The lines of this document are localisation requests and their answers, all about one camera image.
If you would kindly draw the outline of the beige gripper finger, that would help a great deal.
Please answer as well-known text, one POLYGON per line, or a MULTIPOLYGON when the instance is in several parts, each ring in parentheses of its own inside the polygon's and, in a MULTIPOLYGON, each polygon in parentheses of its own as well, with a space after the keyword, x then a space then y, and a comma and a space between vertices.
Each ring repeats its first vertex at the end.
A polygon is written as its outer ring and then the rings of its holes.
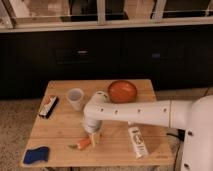
POLYGON ((100 132, 92 133, 89 135, 89 138, 90 138, 92 146, 95 147, 100 142, 101 133, 100 132))

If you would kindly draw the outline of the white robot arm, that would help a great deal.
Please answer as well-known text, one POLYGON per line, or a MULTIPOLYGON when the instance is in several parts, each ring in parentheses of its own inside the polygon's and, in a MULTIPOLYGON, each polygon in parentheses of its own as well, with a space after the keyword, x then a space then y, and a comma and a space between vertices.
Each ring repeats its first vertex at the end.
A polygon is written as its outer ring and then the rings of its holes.
POLYGON ((83 126, 96 132, 103 120, 163 126, 185 131, 181 171, 213 171, 213 95, 195 101, 110 103, 96 92, 83 110, 83 126))

